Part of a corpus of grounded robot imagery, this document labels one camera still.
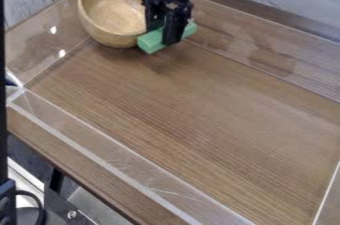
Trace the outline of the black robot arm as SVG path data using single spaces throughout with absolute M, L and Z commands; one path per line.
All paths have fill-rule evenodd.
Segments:
M 162 38 L 161 45 L 181 42 L 190 24 L 194 4 L 190 0 L 142 0 L 146 7 L 147 34 Z

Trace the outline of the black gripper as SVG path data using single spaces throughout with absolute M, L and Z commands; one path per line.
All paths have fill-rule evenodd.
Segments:
M 147 31 L 165 26 L 163 43 L 166 46 L 177 44 L 182 40 L 191 17 L 190 0 L 143 0 L 143 5 L 146 6 Z

